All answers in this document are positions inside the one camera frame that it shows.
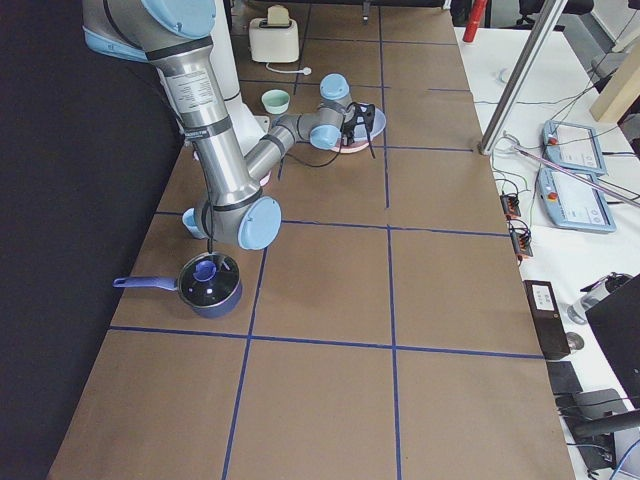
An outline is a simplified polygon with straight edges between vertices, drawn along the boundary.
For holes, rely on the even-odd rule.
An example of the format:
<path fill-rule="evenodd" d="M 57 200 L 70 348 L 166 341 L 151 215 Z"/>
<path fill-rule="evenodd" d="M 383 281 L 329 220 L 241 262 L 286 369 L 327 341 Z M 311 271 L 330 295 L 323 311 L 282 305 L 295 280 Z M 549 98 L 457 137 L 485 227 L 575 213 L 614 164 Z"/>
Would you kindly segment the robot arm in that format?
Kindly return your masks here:
<path fill-rule="evenodd" d="M 360 108 L 340 74 L 320 85 L 313 113 L 278 117 L 248 152 L 241 149 L 222 89 L 237 78 L 225 7 L 220 1 L 85 1 L 83 30 L 97 53 L 157 68 L 185 138 L 198 154 L 207 198 L 196 207 L 197 235 L 261 250 L 281 225 L 278 202 L 261 180 L 298 142 L 330 150 Z"/>

